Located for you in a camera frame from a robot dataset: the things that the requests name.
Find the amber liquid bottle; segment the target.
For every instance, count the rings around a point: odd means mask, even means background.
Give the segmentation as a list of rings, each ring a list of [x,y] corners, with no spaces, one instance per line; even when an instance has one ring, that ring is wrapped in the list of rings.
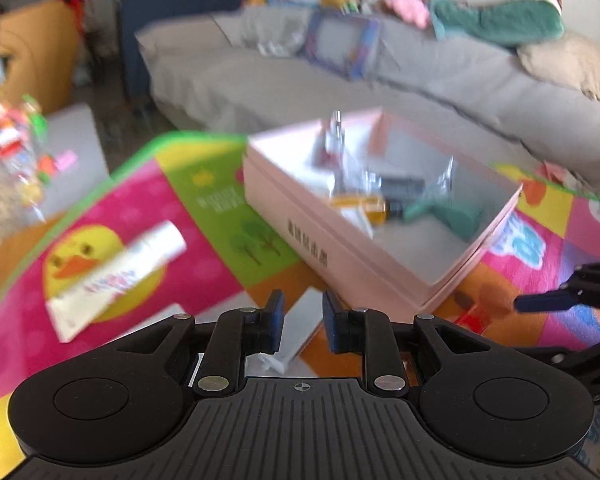
[[[402,219],[405,209],[400,200],[390,200],[381,195],[340,195],[332,197],[328,202],[330,206],[338,209],[361,209],[372,226]]]

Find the teal plastic handle tool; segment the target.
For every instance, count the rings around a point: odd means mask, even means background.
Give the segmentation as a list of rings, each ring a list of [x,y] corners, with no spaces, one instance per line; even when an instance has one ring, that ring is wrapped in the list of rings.
[[[408,205],[402,214],[405,222],[413,222],[430,214],[456,237],[468,242],[480,229],[483,209],[472,203],[450,198],[427,198]]]

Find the clear plastic bag with item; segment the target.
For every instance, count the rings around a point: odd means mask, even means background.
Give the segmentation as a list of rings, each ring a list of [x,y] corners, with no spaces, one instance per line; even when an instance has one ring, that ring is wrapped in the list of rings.
[[[378,174],[372,170],[358,170],[343,176],[336,185],[329,203],[332,206],[349,206],[360,203],[397,202],[401,205],[423,203],[427,200],[446,200],[453,191],[455,158],[434,180],[423,177]]]

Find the pink cardboard box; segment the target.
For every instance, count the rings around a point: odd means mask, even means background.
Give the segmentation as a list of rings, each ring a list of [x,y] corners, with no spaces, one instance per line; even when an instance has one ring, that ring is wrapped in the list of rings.
[[[249,205],[352,307],[442,304],[500,235],[518,184],[384,110],[252,136]]]

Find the white tube with pink print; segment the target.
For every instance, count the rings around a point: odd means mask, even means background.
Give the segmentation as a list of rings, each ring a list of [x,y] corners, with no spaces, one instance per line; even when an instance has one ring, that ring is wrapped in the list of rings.
[[[46,301],[58,339],[72,341],[124,295],[186,252],[184,237],[163,221],[103,263],[95,263],[76,284]]]

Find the red lipstick tube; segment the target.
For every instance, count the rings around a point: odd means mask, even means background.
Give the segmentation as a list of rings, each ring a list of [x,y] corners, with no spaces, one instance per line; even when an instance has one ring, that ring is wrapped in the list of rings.
[[[340,110],[332,112],[328,128],[324,132],[325,160],[332,166],[340,167],[344,153],[344,130]]]

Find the beige cushion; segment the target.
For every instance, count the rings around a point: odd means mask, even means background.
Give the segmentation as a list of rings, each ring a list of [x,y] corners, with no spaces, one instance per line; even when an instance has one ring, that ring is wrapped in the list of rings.
[[[534,78],[579,90],[600,102],[600,44],[574,32],[517,48],[522,67]]]

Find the grey fabric sofa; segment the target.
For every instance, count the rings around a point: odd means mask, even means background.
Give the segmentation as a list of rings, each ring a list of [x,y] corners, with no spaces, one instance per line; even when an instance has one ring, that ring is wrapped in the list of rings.
[[[381,107],[482,162],[554,162],[600,190],[600,103],[540,81],[518,58],[470,38],[439,41],[381,20],[375,59],[349,80],[301,56],[258,51],[306,11],[249,8],[148,25],[136,36],[150,93],[174,125],[256,133]]]

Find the teal plush toy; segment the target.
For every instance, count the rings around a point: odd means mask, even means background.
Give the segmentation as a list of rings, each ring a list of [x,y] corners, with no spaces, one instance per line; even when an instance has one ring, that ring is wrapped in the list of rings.
[[[512,48],[559,39],[562,14],[546,0],[508,0],[492,6],[468,6],[460,0],[428,0],[437,40],[466,36]]]

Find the green toy bottle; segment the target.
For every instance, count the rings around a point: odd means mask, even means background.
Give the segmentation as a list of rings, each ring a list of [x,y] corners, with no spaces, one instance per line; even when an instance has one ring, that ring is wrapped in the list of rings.
[[[39,144],[44,144],[47,139],[47,120],[42,113],[42,108],[38,101],[26,94],[22,98],[22,110],[27,117],[30,133]]]

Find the small jar with red lid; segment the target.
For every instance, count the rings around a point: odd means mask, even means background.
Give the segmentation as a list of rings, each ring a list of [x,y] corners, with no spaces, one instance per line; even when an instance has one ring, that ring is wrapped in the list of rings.
[[[31,124],[24,116],[0,117],[0,161],[16,166],[34,164]]]

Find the pink plush toy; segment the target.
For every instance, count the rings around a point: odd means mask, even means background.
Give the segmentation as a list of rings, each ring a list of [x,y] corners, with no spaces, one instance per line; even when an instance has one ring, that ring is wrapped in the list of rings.
[[[385,0],[385,6],[406,24],[426,29],[430,22],[430,13],[422,0]]]

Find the purple picture frame box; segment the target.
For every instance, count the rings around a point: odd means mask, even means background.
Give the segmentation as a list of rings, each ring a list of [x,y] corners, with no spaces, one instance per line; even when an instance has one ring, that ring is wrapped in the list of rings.
[[[364,79],[375,59],[380,32],[377,18],[318,10],[310,19],[302,56],[349,80]]]

